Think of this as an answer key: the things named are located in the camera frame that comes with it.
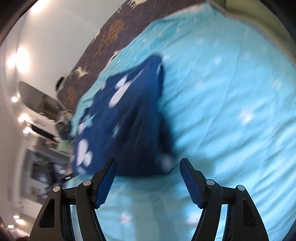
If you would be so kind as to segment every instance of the ceiling light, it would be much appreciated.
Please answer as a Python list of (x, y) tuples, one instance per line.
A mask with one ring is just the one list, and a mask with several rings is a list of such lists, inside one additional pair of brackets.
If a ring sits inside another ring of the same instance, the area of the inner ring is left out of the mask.
[(42, 11), (46, 5), (48, 4), (49, 0), (39, 0), (37, 1), (32, 7), (31, 7), (31, 12), (33, 13), (39, 13)]
[(17, 50), (15, 63), (19, 72), (25, 73), (29, 70), (30, 58), (28, 52), (24, 48), (19, 48)]
[(7, 60), (6, 64), (9, 68), (13, 68), (13, 67), (15, 67), (15, 61), (16, 61), (16, 57), (14, 54)]
[(28, 134), (28, 133), (34, 133), (33, 130), (30, 128), (30, 127), (26, 127), (24, 130), (23, 130), (23, 133), (25, 134)]
[(15, 103), (15, 102), (17, 102), (17, 101), (18, 101), (18, 98), (17, 98), (17, 97), (15, 97), (15, 96), (13, 96), (13, 97), (11, 98), (11, 101)]
[(31, 119), (30, 119), (30, 117), (28, 116), (28, 114), (26, 114), (26, 113), (22, 113), (22, 114), (20, 115), (20, 117), (18, 118), (18, 121), (19, 121), (19, 122), (23, 122), (23, 121), (30, 122)]
[(18, 223), (19, 225), (24, 225), (25, 224), (25, 221), (22, 220), (22, 219), (16, 219), (15, 222)]

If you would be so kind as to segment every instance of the blue cloth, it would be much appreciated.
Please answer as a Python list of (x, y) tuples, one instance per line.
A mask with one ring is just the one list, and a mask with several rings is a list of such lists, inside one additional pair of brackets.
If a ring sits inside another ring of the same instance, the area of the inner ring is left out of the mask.
[(74, 142), (73, 170), (94, 174), (109, 158), (118, 175), (168, 173), (171, 141), (157, 102), (162, 93), (162, 59), (150, 56), (139, 66), (110, 76), (80, 120)]
[[(80, 100), (76, 120), (110, 75), (151, 53), (163, 56), (159, 110), (179, 160), (187, 157), (222, 186), (244, 185), (270, 241), (282, 241), (296, 218), (295, 66), (249, 25), (198, 5), (151, 23), (121, 50)], [(157, 178), (116, 177), (97, 214), (108, 241), (183, 241), (201, 210), (176, 169)]]

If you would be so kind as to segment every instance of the white cloud pattern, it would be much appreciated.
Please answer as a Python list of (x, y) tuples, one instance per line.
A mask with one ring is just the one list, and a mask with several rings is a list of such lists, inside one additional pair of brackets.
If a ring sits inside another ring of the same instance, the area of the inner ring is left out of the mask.
[(108, 105), (109, 108), (113, 108), (114, 106), (116, 106), (116, 104), (120, 101), (121, 97), (127, 91), (129, 86), (136, 80), (136, 78), (138, 78), (141, 75), (142, 72), (143, 72), (143, 70), (141, 70), (133, 80), (130, 80), (128, 82), (126, 82), (127, 78), (128, 78), (127, 75), (125, 75), (122, 79), (120, 79), (118, 81), (118, 83), (115, 85), (115, 89), (118, 89), (118, 90), (112, 96), (112, 98), (109, 102), (109, 105)]
[(82, 163), (85, 167), (88, 167), (92, 162), (92, 152), (88, 150), (89, 143), (87, 139), (82, 139), (78, 143), (77, 147), (77, 163), (76, 165), (79, 166)]

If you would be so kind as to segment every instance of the blanket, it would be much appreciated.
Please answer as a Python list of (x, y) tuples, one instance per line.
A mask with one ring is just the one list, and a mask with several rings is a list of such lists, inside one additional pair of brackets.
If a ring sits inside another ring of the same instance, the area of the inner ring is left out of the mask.
[(170, 132), (158, 112), (163, 88), (162, 59), (150, 56), (139, 66), (110, 76), (80, 119), (73, 170), (94, 174), (109, 158), (118, 175), (168, 173), (173, 163)]

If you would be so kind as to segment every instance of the mattress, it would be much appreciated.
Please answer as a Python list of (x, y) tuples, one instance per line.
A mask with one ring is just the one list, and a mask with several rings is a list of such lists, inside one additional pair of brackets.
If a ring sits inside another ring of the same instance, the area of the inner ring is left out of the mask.
[[(258, 31), (209, 4), (152, 22), (121, 50), (80, 99), (73, 135), (106, 79), (152, 53), (163, 57), (159, 111), (178, 160), (187, 157), (222, 186), (244, 185), (269, 239), (283, 240), (296, 218), (296, 69)], [(78, 176), (69, 186), (89, 178)], [(191, 239), (201, 210), (176, 167), (166, 176), (116, 177), (96, 213), (107, 240), (179, 241)], [(75, 217), (73, 224), (78, 237)]]

